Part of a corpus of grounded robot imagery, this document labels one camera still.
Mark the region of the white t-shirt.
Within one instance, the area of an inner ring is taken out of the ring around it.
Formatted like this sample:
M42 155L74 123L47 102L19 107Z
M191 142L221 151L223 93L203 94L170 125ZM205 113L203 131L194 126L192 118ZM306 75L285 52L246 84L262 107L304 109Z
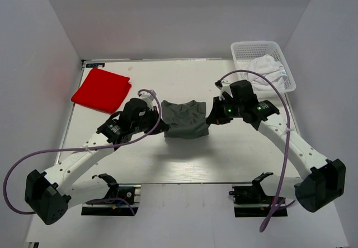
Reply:
M275 61L270 55L264 55L253 59L243 70L256 72L267 78L277 90L285 89L285 81L288 76L283 64ZM247 72L240 72L243 79L248 80L255 91L273 91L272 87L261 77Z

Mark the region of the dark green t-shirt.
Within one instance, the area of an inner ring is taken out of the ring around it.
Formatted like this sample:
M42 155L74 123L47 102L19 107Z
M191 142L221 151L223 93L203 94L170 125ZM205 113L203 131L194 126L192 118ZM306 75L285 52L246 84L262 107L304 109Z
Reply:
M195 100L184 104L161 102L162 119L168 125L166 138L196 139L209 135L206 102Z

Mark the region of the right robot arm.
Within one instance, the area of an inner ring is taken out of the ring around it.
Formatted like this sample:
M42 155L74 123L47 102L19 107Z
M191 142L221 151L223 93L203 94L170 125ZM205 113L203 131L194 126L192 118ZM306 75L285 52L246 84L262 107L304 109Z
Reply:
M299 178L287 177L280 197L292 198L309 212L316 212L340 197L345 188L346 166L329 160L316 151L289 124L270 101L259 101L246 80L228 83L216 81L220 94L213 98L213 107L206 118L208 125L223 125L235 118L269 139L296 168Z

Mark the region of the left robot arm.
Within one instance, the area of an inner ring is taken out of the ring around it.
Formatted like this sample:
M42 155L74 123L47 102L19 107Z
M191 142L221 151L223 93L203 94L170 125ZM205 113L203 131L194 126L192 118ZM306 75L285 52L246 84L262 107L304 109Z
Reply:
M28 174L25 201L46 225L55 223L76 205L111 203L117 199L119 184L112 176L103 173L86 181L79 178L119 147L129 144L133 135L155 135L168 129L159 108L153 105L156 100L149 94L130 99L123 111L111 115L97 128L82 151L71 153L44 172L33 170Z

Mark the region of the folded red t-shirt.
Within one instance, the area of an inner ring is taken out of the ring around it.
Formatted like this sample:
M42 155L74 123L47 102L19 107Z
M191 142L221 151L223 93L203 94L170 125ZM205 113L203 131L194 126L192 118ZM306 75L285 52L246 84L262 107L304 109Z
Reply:
M71 101L90 109L113 114L131 89L130 78L93 68Z

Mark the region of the white plastic perforated basket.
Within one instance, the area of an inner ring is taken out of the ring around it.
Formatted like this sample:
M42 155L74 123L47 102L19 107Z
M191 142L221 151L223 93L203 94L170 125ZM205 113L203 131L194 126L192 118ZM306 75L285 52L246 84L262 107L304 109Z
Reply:
M235 70L228 78L248 80L258 97L275 97L276 92L256 73L267 78L282 94L296 90L296 83L278 43L274 41L241 41L230 46Z

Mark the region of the blue label sticker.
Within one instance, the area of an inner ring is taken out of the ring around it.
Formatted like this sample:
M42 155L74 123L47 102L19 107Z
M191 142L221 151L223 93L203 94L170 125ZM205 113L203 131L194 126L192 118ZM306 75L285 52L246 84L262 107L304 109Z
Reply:
M87 63L86 68L104 68L105 63Z

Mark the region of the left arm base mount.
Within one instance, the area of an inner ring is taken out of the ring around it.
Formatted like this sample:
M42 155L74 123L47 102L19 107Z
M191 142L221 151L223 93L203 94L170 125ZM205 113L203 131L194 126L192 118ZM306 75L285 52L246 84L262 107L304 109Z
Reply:
M91 204L83 204L82 216L135 216L140 204L141 185L119 184L112 176L100 174L92 176L92 180L102 180L108 190L100 199L91 200Z

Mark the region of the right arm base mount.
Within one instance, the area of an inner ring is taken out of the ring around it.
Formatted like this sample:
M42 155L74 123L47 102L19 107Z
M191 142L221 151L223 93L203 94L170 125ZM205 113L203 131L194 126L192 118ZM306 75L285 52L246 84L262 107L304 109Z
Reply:
M273 206L280 178L264 172L250 183L235 184L228 192L236 218L264 218Z

